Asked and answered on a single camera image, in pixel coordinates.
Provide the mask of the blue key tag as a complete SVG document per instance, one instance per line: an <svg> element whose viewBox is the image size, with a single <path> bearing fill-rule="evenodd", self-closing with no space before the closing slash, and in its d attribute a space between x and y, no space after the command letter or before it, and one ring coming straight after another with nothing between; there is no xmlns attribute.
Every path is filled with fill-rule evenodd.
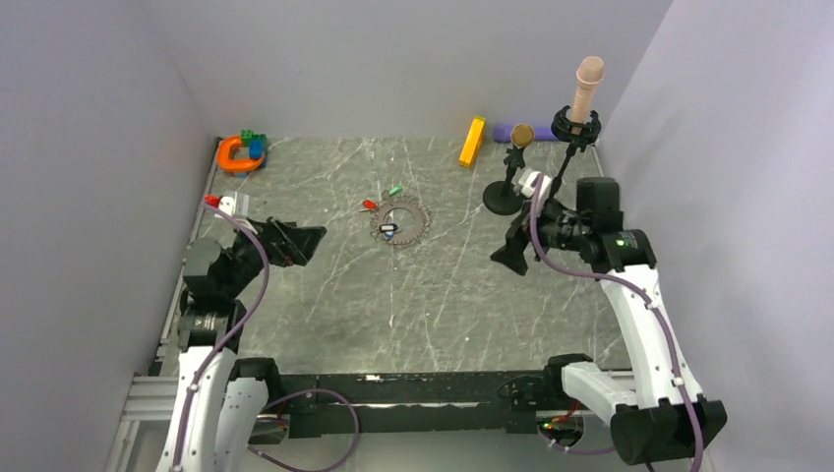
<svg viewBox="0 0 834 472"><path fill-rule="evenodd" d="M392 240L400 232L396 223L383 223L378 226L378 230L385 240Z"/></svg>

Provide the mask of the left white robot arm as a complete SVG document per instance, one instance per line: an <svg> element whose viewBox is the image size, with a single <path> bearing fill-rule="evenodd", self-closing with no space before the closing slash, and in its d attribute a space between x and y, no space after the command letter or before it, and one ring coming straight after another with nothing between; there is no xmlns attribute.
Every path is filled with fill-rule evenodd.
<svg viewBox="0 0 834 472"><path fill-rule="evenodd" d="M325 238L323 226L247 218L233 243L195 240L183 266L178 335L178 384L159 471L234 471L262 413L284 389L274 360L239 354L243 323L261 304L239 299L271 266L306 266Z"/></svg>

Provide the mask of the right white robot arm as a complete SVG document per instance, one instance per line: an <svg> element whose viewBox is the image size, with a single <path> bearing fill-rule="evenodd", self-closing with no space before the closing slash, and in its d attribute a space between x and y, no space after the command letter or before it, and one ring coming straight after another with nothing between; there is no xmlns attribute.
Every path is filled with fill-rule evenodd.
<svg viewBox="0 0 834 472"><path fill-rule="evenodd" d="M647 235L625 228L616 180L577 180L573 208L550 196L552 187L540 171L514 181L523 210L491 259L523 275L524 252L532 247L549 268L598 282L614 310L634 386L622 386L586 355L565 354L544 369L544 399L559 409L574 401L587 407L608 426L614 451L628 465L687 459L691 470L700 470L727 412L722 401L705 397L685 359Z"/></svg>

